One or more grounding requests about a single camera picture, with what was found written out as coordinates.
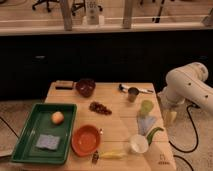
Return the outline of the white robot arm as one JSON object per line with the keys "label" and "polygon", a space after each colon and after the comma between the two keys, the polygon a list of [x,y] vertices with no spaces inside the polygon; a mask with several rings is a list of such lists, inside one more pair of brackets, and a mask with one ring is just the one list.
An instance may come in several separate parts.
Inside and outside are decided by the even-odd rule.
{"label": "white robot arm", "polygon": [[213,88],[205,83],[208,75],[207,67],[200,62],[172,69],[166,74],[166,86],[158,93],[166,127],[174,122],[177,116],[175,108],[185,100],[213,114]]}

